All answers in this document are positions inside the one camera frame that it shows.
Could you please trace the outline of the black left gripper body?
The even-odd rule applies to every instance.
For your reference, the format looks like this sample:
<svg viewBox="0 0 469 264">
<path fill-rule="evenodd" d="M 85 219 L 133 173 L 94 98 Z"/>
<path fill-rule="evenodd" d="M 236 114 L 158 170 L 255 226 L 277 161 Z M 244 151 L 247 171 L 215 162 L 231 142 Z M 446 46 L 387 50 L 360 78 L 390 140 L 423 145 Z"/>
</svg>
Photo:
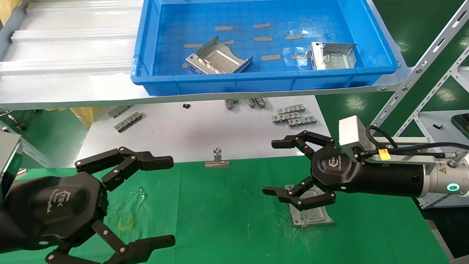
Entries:
<svg viewBox="0 0 469 264">
<path fill-rule="evenodd" d="M 95 234 L 92 224 L 103 221 L 107 206 L 107 191 L 86 172 L 16 180 L 1 203 L 1 253 L 78 247 Z"/>
</svg>

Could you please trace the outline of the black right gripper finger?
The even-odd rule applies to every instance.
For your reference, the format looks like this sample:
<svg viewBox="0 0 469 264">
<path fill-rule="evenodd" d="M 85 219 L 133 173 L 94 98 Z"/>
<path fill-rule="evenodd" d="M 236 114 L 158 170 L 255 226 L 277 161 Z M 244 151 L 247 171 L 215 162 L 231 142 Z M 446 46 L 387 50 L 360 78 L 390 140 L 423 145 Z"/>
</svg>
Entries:
<svg viewBox="0 0 469 264">
<path fill-rule="evenodd" d="M 297 135 L 287 135 L 283 140 L 272 140 L 272 147 L 274 149 L 297 148 L 308 159 L 312 159 L 315 151 L 312 147 L 308 146 L 307 142 L 322 147 L 335 145 L 335 139 L 331 137 L 310 131 L 303 131 Z"/>
<path fill-rule="evenodd" d="M 314 177 L 309 176 L 290 190 L 286 188 L 263 187 L 262 192 L 265 195 L 277 197 L 281 203 L 293 205 L 299 211 L 334 204 L 336 202 L 336 195 L 333 189 L 330 188 L 324 189 L 324 194 L 307 198 L 300 197 L 314 187 L 316 182 L 317 180 Z"/>
</svg>

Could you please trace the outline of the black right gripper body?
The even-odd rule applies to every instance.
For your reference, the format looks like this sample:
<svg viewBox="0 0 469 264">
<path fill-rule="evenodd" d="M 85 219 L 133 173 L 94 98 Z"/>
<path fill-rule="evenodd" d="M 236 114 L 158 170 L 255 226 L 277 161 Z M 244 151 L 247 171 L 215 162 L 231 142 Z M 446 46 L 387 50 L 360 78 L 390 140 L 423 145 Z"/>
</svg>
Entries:
<svg viewBox="0 0 469 264">
<path fill-rule="evenodd" d="M 311 175 L 318 187 L 345 193 L 419 197 L 424 185 L 421 164 L 360 163 L 330 146 L 313 154 Z"/>
</svg>

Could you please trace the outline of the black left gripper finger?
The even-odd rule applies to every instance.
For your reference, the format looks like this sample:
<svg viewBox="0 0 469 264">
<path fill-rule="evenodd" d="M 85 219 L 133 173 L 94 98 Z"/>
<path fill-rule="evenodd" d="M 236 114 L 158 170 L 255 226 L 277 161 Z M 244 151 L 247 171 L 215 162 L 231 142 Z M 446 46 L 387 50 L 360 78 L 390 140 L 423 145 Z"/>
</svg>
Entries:
<svg viewBox="0 0 469 264">
<path fill-rule="evenodd" d="M 139 264 L 147 262 L 156 249 L 173 247 L 176 239 L 173 235 L 138 239 L 124 244 L 101 220 L 93 222 L 92 230 L 98 234 L 113 250 L 114 254 L 104 264 Z M 97 264 L 96 261 L 74 257 L 69 254 L 70 243 L 62 243 L 46 257 L 48 264 Z"/>
<path fill-rule="evenodd" d="M 149 151 L 135 152 L 126 147 L 119 147 L 75 162 L 77 172 L 94 174 L 111 168 L 101 182 L 107 191 L 114 191 L 125 180 L 139 170 L 156 171 L 174 167 L 170 156 L 154 157 Z"/>
</svg>

